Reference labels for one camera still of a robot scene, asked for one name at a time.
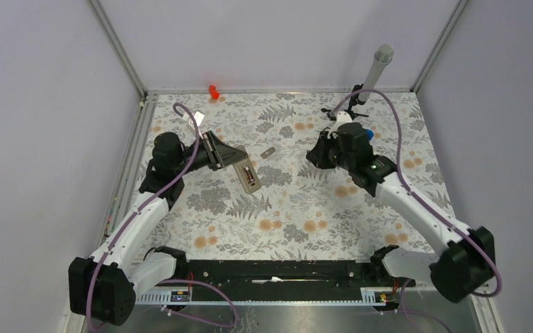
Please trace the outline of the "white remote control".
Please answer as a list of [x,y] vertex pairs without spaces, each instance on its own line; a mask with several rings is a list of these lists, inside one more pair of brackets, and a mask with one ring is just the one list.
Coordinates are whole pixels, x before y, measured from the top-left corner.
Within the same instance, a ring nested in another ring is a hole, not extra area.
[[260,179],[248,157],[234,163],[233,166],[246,194],[253,194],[261,188]]

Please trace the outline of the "grey battery compartment cover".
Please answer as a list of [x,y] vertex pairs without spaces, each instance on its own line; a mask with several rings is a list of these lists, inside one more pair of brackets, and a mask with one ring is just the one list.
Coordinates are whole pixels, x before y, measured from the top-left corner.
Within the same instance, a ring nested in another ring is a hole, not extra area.
[[270,147],[267,150],[265,150],[263,153],[260,154],[262,159],[267,159],[268,157],[272,156],[275,153],[276,149],[274,147]]

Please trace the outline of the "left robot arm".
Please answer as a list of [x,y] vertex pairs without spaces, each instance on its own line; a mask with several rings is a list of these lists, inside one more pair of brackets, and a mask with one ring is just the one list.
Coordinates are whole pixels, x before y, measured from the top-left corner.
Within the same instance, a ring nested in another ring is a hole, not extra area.
[[142,263],[131,264],[152,229],[178,200],[185,174],[203,167],[224,169],[247,156],[244,148],[222,142],[211,131],[189,147],[176,133],[158,135],[135,205],[99,248],[69,265],[71,312],[119,326],[148,290],[164,280],[172,285],[184,282],[189,273],[182,250],[159,246]]

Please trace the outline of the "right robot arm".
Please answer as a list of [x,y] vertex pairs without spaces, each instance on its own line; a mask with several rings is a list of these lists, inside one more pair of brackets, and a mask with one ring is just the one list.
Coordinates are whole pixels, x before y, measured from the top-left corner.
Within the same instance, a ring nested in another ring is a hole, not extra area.
[[371,279],[387,286],[396,278],[431,284],[446,300],[461,302],[497,277],[495,241],[485,227],[472,229],[426,201],[355,122],[324,128],[307,160],[318,169],[346,170],[354,184],[391,207],[413,226],[432,252],[385,246],[371,256]]

